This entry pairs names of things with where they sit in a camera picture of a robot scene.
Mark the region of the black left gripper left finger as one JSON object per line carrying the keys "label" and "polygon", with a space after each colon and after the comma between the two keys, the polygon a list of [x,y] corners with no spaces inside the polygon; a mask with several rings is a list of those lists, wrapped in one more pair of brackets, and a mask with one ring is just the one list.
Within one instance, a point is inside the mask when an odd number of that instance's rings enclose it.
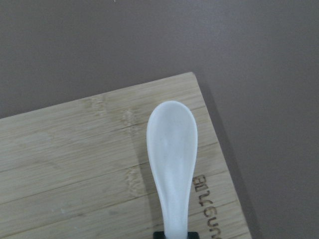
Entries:
{"label": "black left gripper left finger", "polygon": [[165,239],[164,231],[156,231],[153,233],[153,239]]}

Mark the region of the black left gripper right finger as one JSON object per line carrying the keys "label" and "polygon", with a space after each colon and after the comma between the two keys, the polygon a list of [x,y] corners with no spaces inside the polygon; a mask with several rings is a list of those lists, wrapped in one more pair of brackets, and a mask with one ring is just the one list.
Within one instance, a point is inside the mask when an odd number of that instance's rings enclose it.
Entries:
{"label": "black left gripper right finger", "polygon": [[187,239],[199,239],[199,233],[198,232],[188,232]]}

